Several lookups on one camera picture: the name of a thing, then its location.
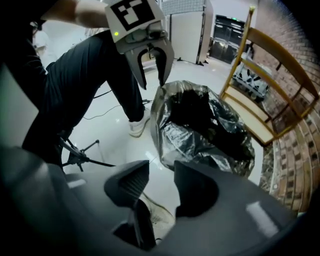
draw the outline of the white partition panel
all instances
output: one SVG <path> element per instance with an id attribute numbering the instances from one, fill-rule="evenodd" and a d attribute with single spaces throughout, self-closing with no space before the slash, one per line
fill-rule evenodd
<path id="1" fill-rule="evenodd" d="M 181 58 L 184 61 L 196 63 L 202 22 L 203 11 L 172 15 L 171 43 L 176 59 Z"/>

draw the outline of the white sneaker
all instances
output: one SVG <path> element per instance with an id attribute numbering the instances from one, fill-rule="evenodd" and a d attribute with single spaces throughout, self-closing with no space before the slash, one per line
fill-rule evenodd
<path id="1" fill-rule="evenodd" d="M 176 219 L 165 207 L 157 204 L 145 193 L 142 193 L 140 200 L 145 203 L 150 212 L 154 238 L 155 242 L 158 244 L 175 225 Z"/>
<path id="2" fill-rule="evenodd" d="M 144 109 L 144 114 L 142 119 L 139 122 L 129 122 L 129 134 L 132 137 L 140 137 L 141 134 L 144 132 L 146 123 L 150 119 L 150 110 L 148 108 Z"/>

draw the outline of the person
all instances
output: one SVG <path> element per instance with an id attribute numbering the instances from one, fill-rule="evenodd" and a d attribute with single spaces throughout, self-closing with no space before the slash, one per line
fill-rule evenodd
<path id="1" fill-rule="evenodd" d="M 80 122 L 105 81 L 129 119 L 131 136 L 139 137 L 150 119 L 138 83 L 109 30 L 71 48 L 46 66 L 47 72 L 33 46 L 32 25 L 48 20 L 108 28 L 106 6 L 96 0 L 29 0 L 6 1 L 1 7 L 18 21 L 12 26 L 14 23 L 7 25 L 2 20 L 6 24 L 2 30 L 6 40 L 1 40 L 4 63 L 39 110 L 22 147 L 47 163 L 62 167 L 58 134 L 71 131 Z"/>

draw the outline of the black pants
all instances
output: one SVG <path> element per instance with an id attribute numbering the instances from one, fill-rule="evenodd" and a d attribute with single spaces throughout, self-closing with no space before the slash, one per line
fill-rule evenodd
<path id="1" fill-rule="evenodd" d="M 79 43 L 47 71 L 44 99 L 37 106 L 39 114 L 22 145 L 47 163 L 62 165 L 57 134 L 80 122 L 105 81 L 131 122 L 140 121 L 144 115 L 138 83 L 109 30 Z"/>

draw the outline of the white tile floor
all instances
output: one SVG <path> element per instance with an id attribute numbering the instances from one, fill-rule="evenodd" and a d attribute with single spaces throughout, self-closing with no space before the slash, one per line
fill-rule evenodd
<path id="1" fill-rule="evenodd" d="M 167 82 L 176 80 L 188 80 L 199 85 L 206 85 L 214 92 L 219 93 L 229 74 L 231 66 L 214 59 L 209 59 L 205 66 L 179 61 L 174 63 Z M 153 100 L 158 88 L 158 72 L 149 71 L 146 74 L 147 90 L 141 89 L 143 99 Z M 103 84 L 96 95 L 109 91 L 107 83 Z M 119 105 L 113 93 L 94 99 L 87 113 L 86 118 L 103 115 L 114 106 Z M 100 144 L 93 146 L 86 153 L 93 160 L 105 161 L 113 165 L 121 165 L 137 160 L 150 161 L 149 183 L 144 192 L 158 204 L 166 207 L 173 215 L 176 207 L 180 204 L 178 190 L 174 184 L 174 173 L 165 168 L 159 161 L 156 148 L 150 135 L 150 123 L 146 125 L 145 131 L 140 138 L 133 138 L 128 134 L 128 119 L 121 106 L 110 110 L 107 114 L 91 120 L 82 119 L 77 125 L 70 140 L 79 149 L 85 148 L 95 140 Z M 252 145 L 255 149 L 255 165 L 249 179 L 259 184 L 263 162 L 263 149 L 254 140 Z M 63 150 L 62 162 L 68 159 L 68 152 Z M 84 171 L 108 169 L 107 167 L 93 163 L 82 165 Z M 66 173 L 79 172 L 76 165 L 64 168 Z"/>

